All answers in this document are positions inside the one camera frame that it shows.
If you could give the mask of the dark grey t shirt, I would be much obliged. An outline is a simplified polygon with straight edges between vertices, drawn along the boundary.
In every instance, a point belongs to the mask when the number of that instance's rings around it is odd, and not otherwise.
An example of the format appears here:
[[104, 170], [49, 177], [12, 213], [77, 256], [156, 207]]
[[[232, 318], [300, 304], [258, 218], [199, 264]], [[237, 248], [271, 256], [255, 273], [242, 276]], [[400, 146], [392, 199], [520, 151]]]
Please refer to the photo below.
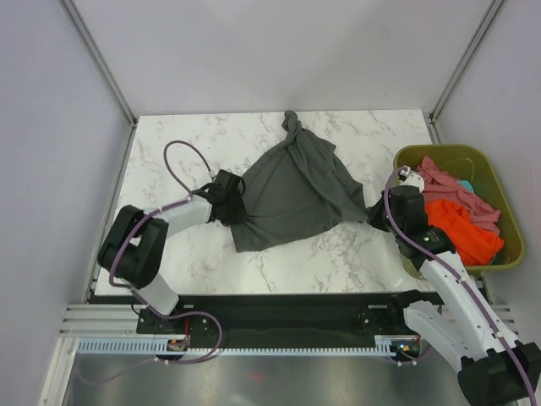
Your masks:
[[286, 138], [243, 175], [245, 219], [231, 226], [237, 252], [257, 252], [314, 237], [342, 222], [365, 222], [363, 185], [336, 146], [284, 113]]

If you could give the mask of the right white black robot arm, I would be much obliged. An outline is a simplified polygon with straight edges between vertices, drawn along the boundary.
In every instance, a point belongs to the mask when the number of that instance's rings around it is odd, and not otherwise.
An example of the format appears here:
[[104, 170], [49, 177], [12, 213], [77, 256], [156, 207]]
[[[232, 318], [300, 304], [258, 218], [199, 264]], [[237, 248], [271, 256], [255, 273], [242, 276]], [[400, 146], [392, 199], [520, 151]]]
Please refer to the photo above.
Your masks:
[[522, 343], [496, 315], [467, 273], [444, 230], [429, 225], [424, 198], [412, 185], [386, 187], [369, 208], [369, 225], [395, 236], [400, 253], [429, 281], [454, 317], [448, 322], [419, 291], [399, 294], [387, 311], [389, 327], [412, 330], [456, 372], [471, 405], [536, 404], [540, 349]]

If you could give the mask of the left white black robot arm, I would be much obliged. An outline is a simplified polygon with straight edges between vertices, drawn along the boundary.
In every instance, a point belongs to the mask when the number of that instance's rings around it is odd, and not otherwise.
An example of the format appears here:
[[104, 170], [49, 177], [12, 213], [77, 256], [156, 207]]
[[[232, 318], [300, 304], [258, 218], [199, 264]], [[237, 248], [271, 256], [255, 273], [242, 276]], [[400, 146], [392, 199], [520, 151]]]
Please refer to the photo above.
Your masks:
[[218, 221], [238, 224], [247, 214], [242, 194], [211, 194], [197, 190], [194, 195], [166, 206], [144, 211], [124, 206], [117, 214], [97, 256], [99, 266], [109, 272], [110, 284], [129, 289], [156, 313], [156, 323], [166, 332], [178, 332], [185, 312], [177, 307], [178, 294], [160, 274], [166, 241], [189, 228]]

